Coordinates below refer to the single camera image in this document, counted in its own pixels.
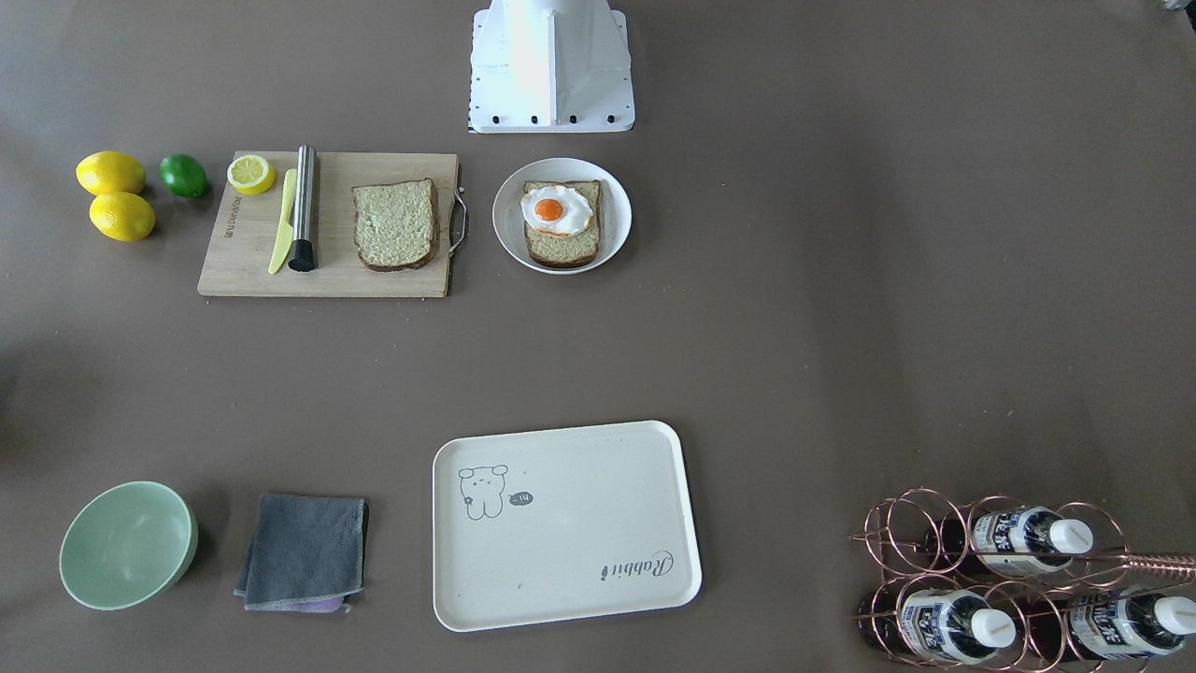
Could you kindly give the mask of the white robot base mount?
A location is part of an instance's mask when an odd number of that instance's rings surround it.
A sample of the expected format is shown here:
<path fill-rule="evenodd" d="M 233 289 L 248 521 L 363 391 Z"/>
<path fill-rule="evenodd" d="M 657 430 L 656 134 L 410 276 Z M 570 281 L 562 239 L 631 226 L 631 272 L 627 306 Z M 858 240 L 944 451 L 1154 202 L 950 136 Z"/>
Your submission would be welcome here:
<path fill-rule="evenodd" d="M 492 1 L 472 17 L 470 65 L 469 131 L 634 127 L 627 18 L 606 1 Z"/>

